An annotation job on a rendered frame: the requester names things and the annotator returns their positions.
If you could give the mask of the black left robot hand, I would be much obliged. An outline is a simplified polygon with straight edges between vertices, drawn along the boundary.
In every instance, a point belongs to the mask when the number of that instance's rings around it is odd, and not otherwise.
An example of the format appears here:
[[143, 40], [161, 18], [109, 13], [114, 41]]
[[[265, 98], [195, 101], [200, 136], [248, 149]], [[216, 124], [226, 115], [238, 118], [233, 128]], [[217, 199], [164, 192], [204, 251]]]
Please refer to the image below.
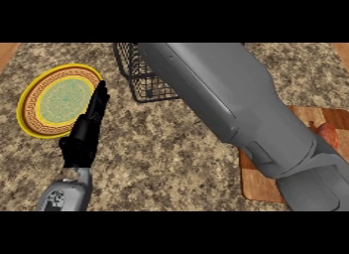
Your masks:
[[65, 168], [89, 168], [92, 165], [108, 99], [109, 95], [102, 80], [90, 96], [87, 112], [80, 115], [70, 136], [59, 140]]

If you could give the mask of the red tomato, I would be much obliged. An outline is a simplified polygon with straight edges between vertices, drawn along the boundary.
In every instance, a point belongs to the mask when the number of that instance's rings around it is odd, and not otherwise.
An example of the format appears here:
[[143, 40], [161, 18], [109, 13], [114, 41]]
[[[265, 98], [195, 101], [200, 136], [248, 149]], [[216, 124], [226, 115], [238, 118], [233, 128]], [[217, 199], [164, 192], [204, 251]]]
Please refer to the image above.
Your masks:
[[309, 129], [316, 135], [324, 138], [329, 146], [334, 149], [338, 149], [338, 135], [334, 126], [327, 122], [324, 122], [319, 126], [315, 126], [315, 122], [310, 121]]

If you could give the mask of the brown wooden cutting board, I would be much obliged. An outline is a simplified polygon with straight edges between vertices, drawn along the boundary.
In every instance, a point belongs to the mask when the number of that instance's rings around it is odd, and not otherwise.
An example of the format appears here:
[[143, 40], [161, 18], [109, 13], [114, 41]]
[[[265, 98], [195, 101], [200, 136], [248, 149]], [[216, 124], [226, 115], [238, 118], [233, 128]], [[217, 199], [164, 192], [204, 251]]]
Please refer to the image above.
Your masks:
[[[322, 123], [332, 125], [338, 136], [337, 152], [349, 163], [349, 111], [293, 105], [288, 105], [288, 109], [310, 130]], [[239, 168], [244, 198], [284, 203], [275, 181], [262, 175], [244, 151], [239, 151]]]

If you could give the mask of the yellow patterned plate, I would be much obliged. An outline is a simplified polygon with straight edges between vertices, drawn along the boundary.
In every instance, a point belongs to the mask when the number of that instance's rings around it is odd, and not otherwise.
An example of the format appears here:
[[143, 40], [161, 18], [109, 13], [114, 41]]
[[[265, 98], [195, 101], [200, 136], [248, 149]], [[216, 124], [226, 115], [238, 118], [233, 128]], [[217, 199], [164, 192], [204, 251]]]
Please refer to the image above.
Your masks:
[[98, 71], [80, 63], [62, 64], [34, 78], [16, 106], [18, 124], [30, 136], [55, 139], [71, 133], [99, 81]]

